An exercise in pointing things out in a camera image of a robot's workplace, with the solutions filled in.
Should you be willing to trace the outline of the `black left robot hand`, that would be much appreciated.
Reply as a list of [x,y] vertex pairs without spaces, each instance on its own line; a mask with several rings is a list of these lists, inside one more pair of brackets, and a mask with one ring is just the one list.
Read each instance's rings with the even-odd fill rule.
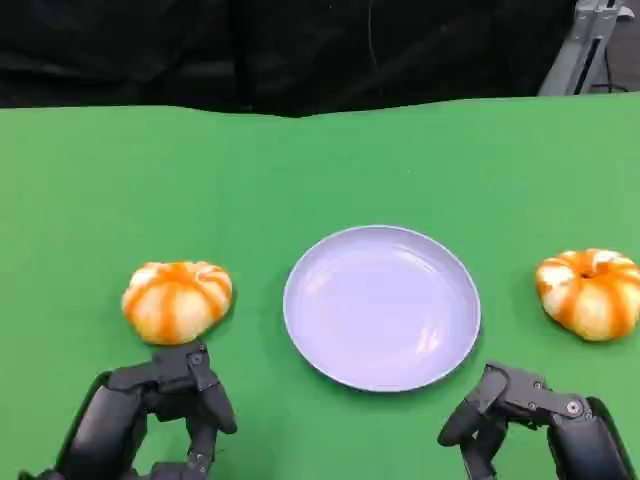
[[237,423],[203,342],[160,347],[148,362],[100,374],[72,422],[55,465],[39,473],[39,478],[141,478],[133,463],[150,415],[160,422],[184,420],[190,445],[184,461],[157,462],[147,478],[207,478],[218,434],[236,433]]

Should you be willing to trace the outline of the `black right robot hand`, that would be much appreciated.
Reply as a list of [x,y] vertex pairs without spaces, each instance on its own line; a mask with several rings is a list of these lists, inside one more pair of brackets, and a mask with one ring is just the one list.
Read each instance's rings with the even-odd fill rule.
[[496,479],[493,459],[517,423],[546,429],[559,479],[636,479],[608,408],[596,397],[552,390],[537,373],[488,362],[457,405],[437,442],[458,447],[470,479]]

